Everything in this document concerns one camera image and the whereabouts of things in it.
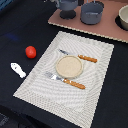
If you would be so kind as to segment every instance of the white object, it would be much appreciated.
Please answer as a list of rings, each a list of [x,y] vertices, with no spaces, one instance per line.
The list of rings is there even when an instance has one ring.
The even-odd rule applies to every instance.
[[[113,48],[112,44],[59,31],[13,96],[81,128],[90,128]],[[46,71],[56,74],[55,64],[64,56],[57,49],[97,58],[96,64],[86,61],[82,74],[73,80],[86,85],[86,89],[77,89],[44,76]]]
[[[22,71],[21,67],[17,63],[11,63],[11,68],[20,75],[21,78],[26,76],[26,73]]]

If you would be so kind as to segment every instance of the red tomato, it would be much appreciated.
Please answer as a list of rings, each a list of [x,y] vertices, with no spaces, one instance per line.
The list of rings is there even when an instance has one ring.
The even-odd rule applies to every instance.
[[[35,58],[36,57],[36,49],[33,46],[28,46],[25,50],[26,56],[28,58]]]

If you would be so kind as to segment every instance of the fork handle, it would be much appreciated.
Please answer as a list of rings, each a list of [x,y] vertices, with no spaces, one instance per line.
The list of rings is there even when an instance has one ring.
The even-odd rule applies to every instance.
[[[78,57],[79,57],[80,59],[88,60],[88,61],[91,61],[91,62],[94,62],[94,63],[97,62],[97,59],[94,59],[94,58],[91,58],[91,57],[87,57],[87,56],[83,56],[83,55],[78,55]]]
[[[64,82],[64,83],[67,83],[67,84],[70,84],[70,85],[72,85],[72,86],[75,86],[75,87],[77,87],[77,88],[80,88],[80,89],[85,89],[85,86],[84,86],[84,85],[79,84],[79,83],[76,83],[76,82],[71,81],[71,80],[68,80],[68,79],[64,79],[63,82]]]

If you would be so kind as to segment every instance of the round plate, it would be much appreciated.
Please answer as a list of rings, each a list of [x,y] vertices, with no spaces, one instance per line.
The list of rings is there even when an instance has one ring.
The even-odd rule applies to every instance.
[[[63,78],[75,78],[82,73],[83,63],[78,57],[67,55],[57,61],[56,71]]]

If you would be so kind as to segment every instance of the pot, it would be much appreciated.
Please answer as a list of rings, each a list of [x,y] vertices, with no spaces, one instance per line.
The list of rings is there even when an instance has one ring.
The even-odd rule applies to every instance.
[[[56,0],[56,7],[60,10],[60,17],[63,19],[73,19],[76,16],[74,9],[78,6],[78,0]]]
[[[56,7],[63,11],[74,10],[78,6],[78,0],[58,0]]]
[[[98,3],[87,3],[81,7],[81,21],[85,24],[97,24],[101,21],[103,6]]]
[[[119,17],[121,25],[125,30],[128,30],[128,5],[122,7],[119,10]]]

